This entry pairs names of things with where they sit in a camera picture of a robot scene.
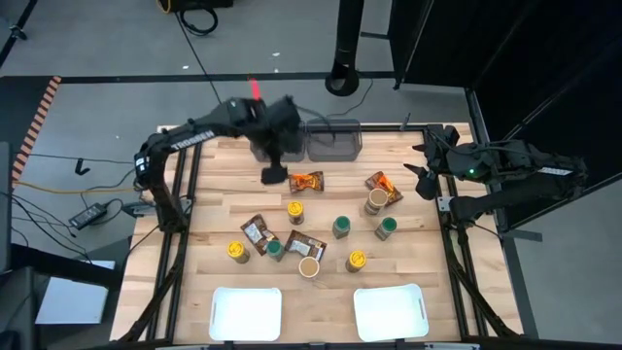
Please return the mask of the orange black hazard tape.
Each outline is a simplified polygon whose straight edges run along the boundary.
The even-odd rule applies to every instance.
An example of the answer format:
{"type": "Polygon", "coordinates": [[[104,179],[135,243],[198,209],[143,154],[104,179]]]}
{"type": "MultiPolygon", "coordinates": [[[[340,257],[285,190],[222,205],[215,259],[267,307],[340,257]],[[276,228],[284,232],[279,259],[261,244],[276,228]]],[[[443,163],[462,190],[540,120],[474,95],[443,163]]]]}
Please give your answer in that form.
{"type": "Polygon", "coordinates": [[[16,80],[17,89],[22,93],[17,105],[26,116],[26,124],[24,136],[15,149],[12,168],[14,182],[20,179],[25,170],[62,78],[60,76],[29,76],[16,77],[16,80]]]}

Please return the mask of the grey translucent plastic bin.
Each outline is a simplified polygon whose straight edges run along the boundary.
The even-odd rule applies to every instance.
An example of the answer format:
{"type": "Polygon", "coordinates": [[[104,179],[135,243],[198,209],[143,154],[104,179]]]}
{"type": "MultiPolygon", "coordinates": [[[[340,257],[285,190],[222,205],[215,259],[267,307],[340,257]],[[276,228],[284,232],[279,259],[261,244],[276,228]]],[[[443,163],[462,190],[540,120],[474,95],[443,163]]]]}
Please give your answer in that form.
{"type": "MultiPolygon", "coordinates": [[[[284,153],[282,154],[281,161],[284,162],[301,162],[305,157],[305,147],[306,147],[306,125],[305,122],[300,122],[298,125],[298,131],[295,135],[294,139],[296,146],[294,147],[294,151],[282,148],[284,153]]],[[[258,162],[268,163],[270,162],[268,154],[261,149],[256,143],[250,143],[250,151],[254,155],[255,159],[258,162]]]]}
{"type": "Polygon", "coordinates": [[[306,123],[306,150],[312,161],[354,161],[362,148],[362,126],[355,119],[306,123]]]}

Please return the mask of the black pole stand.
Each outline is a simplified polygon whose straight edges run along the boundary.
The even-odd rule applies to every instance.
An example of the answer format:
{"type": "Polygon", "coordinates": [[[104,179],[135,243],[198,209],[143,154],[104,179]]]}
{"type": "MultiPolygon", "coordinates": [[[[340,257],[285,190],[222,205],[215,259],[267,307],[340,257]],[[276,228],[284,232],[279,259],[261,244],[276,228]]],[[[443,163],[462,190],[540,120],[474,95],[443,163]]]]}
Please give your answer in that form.
{"type": "Polygon", "coordinates": [[[363,19],[364,0],[339,0],[336,44],[325,88],[336,96],[349,96],[359,87],[356,56],[363,19]]]}

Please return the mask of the black power adapter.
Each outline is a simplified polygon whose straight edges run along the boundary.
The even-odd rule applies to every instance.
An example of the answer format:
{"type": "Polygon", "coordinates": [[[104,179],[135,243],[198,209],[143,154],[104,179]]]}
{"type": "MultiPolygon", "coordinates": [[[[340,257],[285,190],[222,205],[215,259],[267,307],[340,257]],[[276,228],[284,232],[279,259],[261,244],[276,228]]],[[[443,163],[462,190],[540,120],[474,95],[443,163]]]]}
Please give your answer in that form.
{"type": "Polygon", "coordinates": [[[108,209],[105,205],[100,203],[94,203],[90,205],[87,209],[70,218],[68,220],[68,223],[73,228],[81,230],[93,224],[96,220],[102,218],[107,212],[108,209]]]}

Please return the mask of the white plastic bin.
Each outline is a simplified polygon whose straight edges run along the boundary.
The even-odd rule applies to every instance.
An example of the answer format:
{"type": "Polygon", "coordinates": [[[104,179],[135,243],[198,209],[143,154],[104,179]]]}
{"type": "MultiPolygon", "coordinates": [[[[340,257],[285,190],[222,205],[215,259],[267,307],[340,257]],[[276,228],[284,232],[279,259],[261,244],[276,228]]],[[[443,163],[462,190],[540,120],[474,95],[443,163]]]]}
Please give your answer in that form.
{"type": "Polygon", "coordinates": [[[212,297],[209,335],[217,341],[276,341],[283,295],[277,288],[225,288],[212,297]]]}
{"type": "Polygon", "coordinates": [[[353,303],[358,335],[364,342],[429,334],[423,292],[416,284],[356,289],[353,303]]]}

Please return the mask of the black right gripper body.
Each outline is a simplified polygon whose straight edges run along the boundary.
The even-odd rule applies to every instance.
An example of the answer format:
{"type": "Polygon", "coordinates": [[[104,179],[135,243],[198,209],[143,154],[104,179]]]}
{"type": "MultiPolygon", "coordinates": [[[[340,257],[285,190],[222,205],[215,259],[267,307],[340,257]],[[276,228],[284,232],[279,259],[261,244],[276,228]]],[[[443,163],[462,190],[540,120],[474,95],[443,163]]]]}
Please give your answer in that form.
{"type": "Polygon", "coordinates": [[[417,176],[418,182],[415,191],[425,200],[432,200],[436,196],[436,181],[439,175],[449,174],[447,154],[457,145],[460,134],[451,125],[429,124],[424,130],[424,143],[431,146],[431,150],[423,153],[428,170],[427,176],[417,176]]]}

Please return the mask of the orange snack bag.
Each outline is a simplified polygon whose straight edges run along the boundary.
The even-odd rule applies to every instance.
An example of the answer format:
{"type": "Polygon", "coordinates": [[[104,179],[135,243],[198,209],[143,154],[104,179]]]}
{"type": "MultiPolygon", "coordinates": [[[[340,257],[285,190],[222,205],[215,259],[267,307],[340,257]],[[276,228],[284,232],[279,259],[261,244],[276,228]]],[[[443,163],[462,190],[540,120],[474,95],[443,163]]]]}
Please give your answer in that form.
{"type": "Polygon", "coordinates": [[[304,258],[311,257],[320,261],[328,244],[300,231],[292,230],[285,245],[285,250],[290,253],[299,253],[304,258]]]}

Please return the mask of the orange seasoning packet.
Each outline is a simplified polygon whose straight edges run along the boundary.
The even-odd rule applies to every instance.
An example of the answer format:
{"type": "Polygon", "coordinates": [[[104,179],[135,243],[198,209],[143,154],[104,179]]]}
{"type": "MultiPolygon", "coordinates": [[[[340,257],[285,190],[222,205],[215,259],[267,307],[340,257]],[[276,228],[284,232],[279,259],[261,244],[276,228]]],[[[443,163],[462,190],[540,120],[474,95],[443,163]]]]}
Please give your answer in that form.
{"type": "Polygon", "coordinates": [[[388,201],[386,206],[391,206],[403,199],[402,193],[383,171],[374,173],[364,183],[369,190],[381,189],[387,194],[388,201]]]}
{"type": "Polygon", "coordinates": [[[314,171],[308,174],[291,174],[289,176],[289,187],[291,193],[298,193],[307,189],[322,192],[325,188],[324,172],[314,171]]]}

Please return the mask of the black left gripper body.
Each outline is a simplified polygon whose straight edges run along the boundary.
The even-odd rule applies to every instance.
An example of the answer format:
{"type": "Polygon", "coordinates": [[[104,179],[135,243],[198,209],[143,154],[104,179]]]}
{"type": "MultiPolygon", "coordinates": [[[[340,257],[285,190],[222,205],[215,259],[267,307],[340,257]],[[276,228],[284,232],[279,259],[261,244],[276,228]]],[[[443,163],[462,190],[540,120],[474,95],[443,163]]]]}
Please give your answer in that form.
{"type": "Polygon", "coordinates": [[[264,185],[280,184],[288,179],[288,168],[281,164],[282,148],[294,151],[294,139],[300,122],[297,107],[289,95],[261,109],[259,131],[252,137],[252,142],[263,149],[270,159],[270,165],[264,167],[260,175],[264,185]]]}

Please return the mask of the white flat board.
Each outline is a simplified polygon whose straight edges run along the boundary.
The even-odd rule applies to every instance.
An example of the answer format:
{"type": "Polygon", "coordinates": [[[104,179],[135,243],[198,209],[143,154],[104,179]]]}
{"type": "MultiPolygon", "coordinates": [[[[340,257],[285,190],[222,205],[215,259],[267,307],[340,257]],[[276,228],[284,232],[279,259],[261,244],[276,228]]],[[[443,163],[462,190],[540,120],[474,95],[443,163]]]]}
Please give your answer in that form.
{"type": "Polygon", "coordinates": [[[102,321],[109,289],[52,277],[41,301],[36,325],[96,325],[102,321]]]}

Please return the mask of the green lid spice jar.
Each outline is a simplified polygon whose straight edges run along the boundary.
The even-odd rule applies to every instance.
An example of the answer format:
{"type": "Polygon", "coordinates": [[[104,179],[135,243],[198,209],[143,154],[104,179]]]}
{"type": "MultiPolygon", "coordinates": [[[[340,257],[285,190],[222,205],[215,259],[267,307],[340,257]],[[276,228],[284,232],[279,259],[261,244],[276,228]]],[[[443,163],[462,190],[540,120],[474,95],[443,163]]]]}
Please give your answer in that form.
{"type": "Polygon", "coordinates": [[[285,255],[285,249],[281,241],[273,239],[266,244],[266,254],[276,262],[279,262],[285,255]]]}
{"type": "Polygon", "coordinates": [[[332,233],[336,239],[346,237],[351,229],[351,222],[346,216],[337,217],[332,224],[332,233]]]}
{"type": "Polygon", "coordinates": [[[384,218],[378,225],[374,234],[382,241],[387,240],[397,229],[397,220],[392,217],[384,218]]]}

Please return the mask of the black equipment case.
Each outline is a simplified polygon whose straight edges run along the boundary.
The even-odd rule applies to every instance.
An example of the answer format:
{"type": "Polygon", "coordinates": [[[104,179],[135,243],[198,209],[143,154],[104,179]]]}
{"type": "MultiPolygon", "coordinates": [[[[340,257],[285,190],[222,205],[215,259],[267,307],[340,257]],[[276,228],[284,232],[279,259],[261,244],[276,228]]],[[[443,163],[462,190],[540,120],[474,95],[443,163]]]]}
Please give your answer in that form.
{"type": "Polygon", "coordinates": [[[165,13],[180,11],[230,8],[234,0],[155,0],[156,4],[165,13]]]}

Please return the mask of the brown seasoning packet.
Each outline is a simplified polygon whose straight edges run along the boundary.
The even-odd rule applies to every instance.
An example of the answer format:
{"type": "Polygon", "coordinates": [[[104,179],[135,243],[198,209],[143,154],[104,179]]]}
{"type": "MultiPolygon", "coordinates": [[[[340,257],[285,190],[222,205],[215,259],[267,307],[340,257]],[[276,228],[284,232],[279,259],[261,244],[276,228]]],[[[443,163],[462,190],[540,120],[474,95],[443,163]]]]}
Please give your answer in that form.
{"type": "Polygon", "coordinates": [[[279,238],[268,228],[261,214],[256,214],[240,228],[261,256],[266,254],[267,244],[269,241],[279,240],[279,238]]]}

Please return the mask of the black partition curtain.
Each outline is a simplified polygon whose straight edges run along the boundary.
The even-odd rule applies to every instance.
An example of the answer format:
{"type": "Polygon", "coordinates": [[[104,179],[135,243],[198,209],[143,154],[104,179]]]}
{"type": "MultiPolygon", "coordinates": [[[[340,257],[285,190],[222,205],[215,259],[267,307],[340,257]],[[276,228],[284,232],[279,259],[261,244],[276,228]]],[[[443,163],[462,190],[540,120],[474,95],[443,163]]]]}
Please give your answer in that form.
{"type": "Polygon", "coordinates": [[[622,0],[392,0],[399,83],[465,88],[493,140],[622,179],[622,0]]]}

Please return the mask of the tan lid spice jar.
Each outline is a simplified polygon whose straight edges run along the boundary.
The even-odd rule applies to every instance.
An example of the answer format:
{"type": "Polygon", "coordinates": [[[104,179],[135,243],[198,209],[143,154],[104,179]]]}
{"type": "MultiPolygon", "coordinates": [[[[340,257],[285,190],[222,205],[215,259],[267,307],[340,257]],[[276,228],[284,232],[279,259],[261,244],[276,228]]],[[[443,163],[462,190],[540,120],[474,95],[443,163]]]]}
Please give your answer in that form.
{"type": "Polygon", "coordinates": [[[364,212],[370,216],[376,216],[385,207],[389,199],[388,194],[382,189],[373,189],[369,192],[364,212]]]}
{"type": "Polygon", "coordinates": [[[314,279],[320,272],[320,263],[312,257],[303,258],[298,264],[299,274],[306,279],[314,279]]]}

